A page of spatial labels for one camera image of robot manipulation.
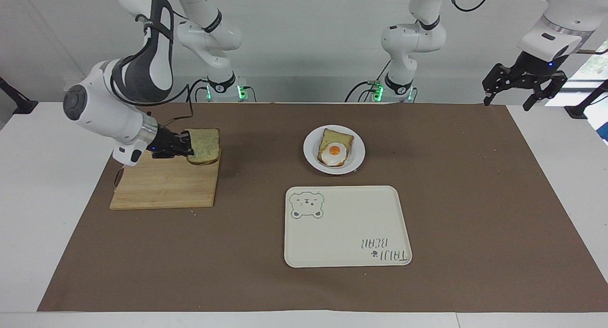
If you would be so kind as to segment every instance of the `black stand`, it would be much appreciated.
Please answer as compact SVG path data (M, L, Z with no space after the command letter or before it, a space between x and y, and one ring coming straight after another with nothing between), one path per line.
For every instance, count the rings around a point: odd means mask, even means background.
M595 99L598 99L599 96L604 94L604 92L608 91L608 79L606 79L602 84L596 88L589 96L586 97L582 103L579 103L576 106L566 106L564 109L571 118L576 120L586 120L587 116L585 116L585 109L591 105Z
M28 99L13 86L9 85L3 78L0 77L0 89L3 90L17 104L17 109L13 114L30 114L38 104L37 101Z

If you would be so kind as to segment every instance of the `slice of bread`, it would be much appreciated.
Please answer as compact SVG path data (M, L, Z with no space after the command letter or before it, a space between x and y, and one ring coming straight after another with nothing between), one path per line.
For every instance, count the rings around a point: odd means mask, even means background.
M218 129L186 129L190 132L190 143L194 155L187 157L190 164L204 166L219 160L219 130Z
M341 143L346 147L346 156L348 158L348 153L350 153L350 148L352 146L352 140L354 140L354 136L347 135L346 133L333 131L330 129L325 129L323 131L323 140L321 140L321 145L319 146L319 153L317 154L317 159L323 163L323 159L321 159L321 153L328 145L332 143Z

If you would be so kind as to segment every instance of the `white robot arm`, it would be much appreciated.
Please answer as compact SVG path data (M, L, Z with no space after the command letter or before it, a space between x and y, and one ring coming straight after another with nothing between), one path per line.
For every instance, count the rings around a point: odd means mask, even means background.
M119 2L136 21L143 22L143 48L134 56L94 66L84 81L67 92L64 111L69 119L85 129L115 139L117 146L113 157L128 166L136 165L146 149L152 151L155 158L190 155L187 132L173 133L135 108L164 103L173 87L171 58L175 23L171 4L169 0ZM224 21L219 10L211 10L206 0L180 2L191 18L183 25L202 28L204 32L185 40L186 45L196 48L195 53L200 52L200 56L207 58L209 49L239 47L241 34L238 28ZM220 59L216 64L207 64L208 79L211 85L226 85L225 93L228 93L234 82L226 81L233 79L234 72L227 58L219 57L218 61Z
M382 33L382 47L391 58L389 72L382 80L383 97L404 101L418 66L410 54L437 51L445 45L446 30L439 22L442 1L410 0L409 10L416 23L393 25Z
M496 64L483 81L490 105L495 95L510 88L534 90L524 103L551 99L568 80L558 71L569 55L577 53L608 14L608 0L547 0L549 7L517 46L522 53L511 68ZM550 82L544 89L542 84Z

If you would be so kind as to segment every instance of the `egg yolk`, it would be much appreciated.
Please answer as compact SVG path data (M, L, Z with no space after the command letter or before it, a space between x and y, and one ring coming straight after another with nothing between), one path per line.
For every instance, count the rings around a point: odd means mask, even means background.
M338 147L338 146L332 146L330 148L330 154L332 154L334 156L339 155L340 154L340 147Z

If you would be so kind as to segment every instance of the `brown tablecloth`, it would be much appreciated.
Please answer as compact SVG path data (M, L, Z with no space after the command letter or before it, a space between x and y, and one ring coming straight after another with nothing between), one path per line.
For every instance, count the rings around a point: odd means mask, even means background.
M306 163L304 138L326 124L364 140L356 173ZM110 160L39 310L608 311L608 284L504 107L201 104L180 127L221 130L215 207L111 212ZM286 265L285 192L335 185L398 190L410 265Z

